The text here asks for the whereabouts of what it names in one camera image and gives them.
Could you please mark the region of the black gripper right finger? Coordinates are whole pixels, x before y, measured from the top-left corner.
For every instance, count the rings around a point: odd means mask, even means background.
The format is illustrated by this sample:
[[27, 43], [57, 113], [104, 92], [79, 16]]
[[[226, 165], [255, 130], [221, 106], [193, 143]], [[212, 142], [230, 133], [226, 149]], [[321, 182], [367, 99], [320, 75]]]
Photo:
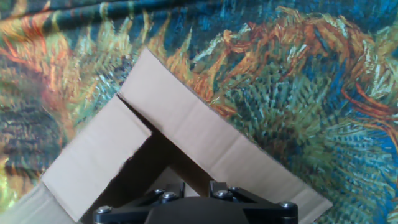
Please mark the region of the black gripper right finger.
[[298, 205], [270, 202], [241, 187], [228, 187], [226, 182], [209, 183], [209, 197], [229, 202], [242, 211], [249, 223], [299, 224]]

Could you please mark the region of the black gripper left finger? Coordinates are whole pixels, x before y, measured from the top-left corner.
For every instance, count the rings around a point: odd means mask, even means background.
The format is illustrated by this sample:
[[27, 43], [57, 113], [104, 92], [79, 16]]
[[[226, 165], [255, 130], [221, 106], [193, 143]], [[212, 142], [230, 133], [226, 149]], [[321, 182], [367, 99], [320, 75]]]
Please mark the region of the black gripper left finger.
[[144, 223], [150, 211], [166, 203], [185, 197], [185, 182], [167, 184], [164, 189], [155, 189], [122, 207], [101, 206], [93, 212], [94, 223]]

